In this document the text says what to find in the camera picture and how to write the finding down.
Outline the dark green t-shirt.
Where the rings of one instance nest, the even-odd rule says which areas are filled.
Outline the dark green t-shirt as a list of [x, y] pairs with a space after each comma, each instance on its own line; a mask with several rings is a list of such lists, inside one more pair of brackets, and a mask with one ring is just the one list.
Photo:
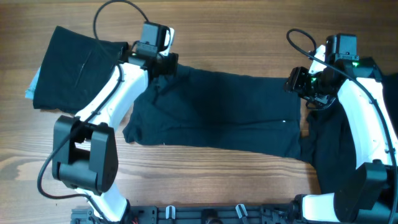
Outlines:
[[297, 159], [300, 98], [283, 78], [179, 65], [153, 79], [123, 130], [128, 143], [214, 147]]

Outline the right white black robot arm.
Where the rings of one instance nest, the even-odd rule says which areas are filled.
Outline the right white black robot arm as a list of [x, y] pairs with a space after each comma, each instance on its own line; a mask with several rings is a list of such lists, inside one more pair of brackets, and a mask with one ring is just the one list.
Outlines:
[[397, 136], [384, 103], [379, 67], [373, 59], [358, 56], [353, 34], [331, 35], [307, 57], [311, 67], [294, 68], [284, 88], [303, 98], [309, 109], [340, 102], [356, 166], [336, 192], [297, 196], [290, 217], [305, 223], [396, 223]]

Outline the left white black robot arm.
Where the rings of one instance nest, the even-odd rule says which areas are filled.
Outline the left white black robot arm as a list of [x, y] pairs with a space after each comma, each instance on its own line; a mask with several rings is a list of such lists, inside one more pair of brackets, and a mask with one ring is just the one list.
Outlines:
[[115, 132], [153, 78], [175, 73], [174, 35], [171, 27], [145, 22], [135, 51], [116, 63], [94, 99], [74, 117], [61, 116], [55, 123], [53, 178], [86, 198], [101, 223], [126, 221], [129, 202], [114, 182], [119, 165]]

